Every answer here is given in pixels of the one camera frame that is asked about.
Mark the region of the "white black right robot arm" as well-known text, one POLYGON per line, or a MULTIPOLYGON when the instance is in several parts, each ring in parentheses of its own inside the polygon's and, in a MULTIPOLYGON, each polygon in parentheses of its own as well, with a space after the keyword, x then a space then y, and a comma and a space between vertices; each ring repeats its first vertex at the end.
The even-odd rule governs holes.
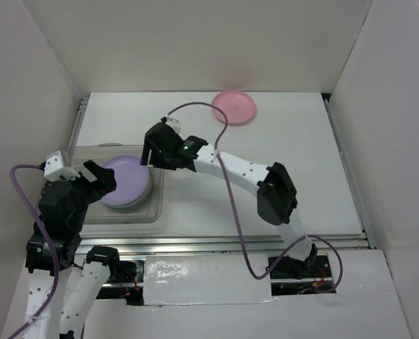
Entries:
POLYGON ((223 152, 216 144, 202 138, 189 136, 183 139, 167 119, 146 132, 140 163, 163 170, 188 169, 224 179, 244 257, 248 256, 247 248, 232 186, 249 192, 256 199, 258 216, 276 226, 285 244, 285 250, 266 272, 270 273, 282 259, 298 276, 305 277, 314 270, 317 246, 305 232, 297 207, 297 189, 281 163, 261 165, 223 152))

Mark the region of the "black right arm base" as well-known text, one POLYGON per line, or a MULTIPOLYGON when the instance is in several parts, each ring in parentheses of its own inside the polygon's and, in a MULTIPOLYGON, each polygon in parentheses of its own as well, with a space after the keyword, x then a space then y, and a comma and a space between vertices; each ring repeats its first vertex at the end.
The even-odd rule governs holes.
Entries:
POLYGON ((327 255, 319 255, 315 245, 312 246, 310 256, 305 262, 285 256, 269 275, 272 280, 302 280, 310 278, 325 280, 332 277, 327 255))

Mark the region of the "pink plate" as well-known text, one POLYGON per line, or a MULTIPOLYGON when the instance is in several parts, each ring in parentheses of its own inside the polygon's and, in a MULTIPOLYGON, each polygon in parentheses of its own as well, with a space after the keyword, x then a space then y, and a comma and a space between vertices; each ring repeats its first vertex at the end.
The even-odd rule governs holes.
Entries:
POLYGON ((257 106, 250 95, 240 90, 225 90, 212 100, 213 106, 221 109, 228 118, 229 125, 243 125, 251 121, 257 113, 257 106))

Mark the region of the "cream plate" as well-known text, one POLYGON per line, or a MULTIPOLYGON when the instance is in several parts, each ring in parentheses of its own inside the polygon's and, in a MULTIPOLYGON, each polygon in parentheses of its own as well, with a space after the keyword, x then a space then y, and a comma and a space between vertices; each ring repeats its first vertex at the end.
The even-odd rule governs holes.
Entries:
POLYGON ((150 196, 152 188, 153 180, 150 175, 138 181, 125 179, 102 202, 110 208, 132 208, 142 204, 150 196))

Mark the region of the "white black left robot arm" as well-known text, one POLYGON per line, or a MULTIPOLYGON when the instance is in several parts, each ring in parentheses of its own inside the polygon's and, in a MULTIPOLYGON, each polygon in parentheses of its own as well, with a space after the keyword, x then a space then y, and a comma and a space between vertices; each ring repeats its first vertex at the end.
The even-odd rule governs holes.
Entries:
POLYGON ((94 181, 64 166, 57 155, 41 166, 47 181, 34 214, 34 233, 26 245, 29 295, 23 338, 81 338, 101 287, 122 275, 118 251, 94 246, 71 296, 64 298, 88 207, 117 187, 114 170, 92 160, 83 166, 94 181))

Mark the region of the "purple plate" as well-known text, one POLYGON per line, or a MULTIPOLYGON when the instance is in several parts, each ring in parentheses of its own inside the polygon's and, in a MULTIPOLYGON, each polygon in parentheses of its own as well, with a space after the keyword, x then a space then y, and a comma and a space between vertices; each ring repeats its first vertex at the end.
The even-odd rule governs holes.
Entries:
POLYGON ((151 187, 150 172, 140 165, 140 159, 133 155, 118 155, 102 164, 105 169, 114 170, 117 183, 115 191, 102 198, 102 203, 111 208, 125 208, 137 204, 148 195, 151 187))

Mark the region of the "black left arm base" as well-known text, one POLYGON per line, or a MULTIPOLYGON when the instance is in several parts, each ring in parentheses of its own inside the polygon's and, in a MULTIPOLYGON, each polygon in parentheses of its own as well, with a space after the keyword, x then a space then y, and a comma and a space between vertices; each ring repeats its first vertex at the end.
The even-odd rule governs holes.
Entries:
POLYGON ((143 306, 144 260, 121 261, 102 285, 96 299, 123 300, 130 306, 143 306))

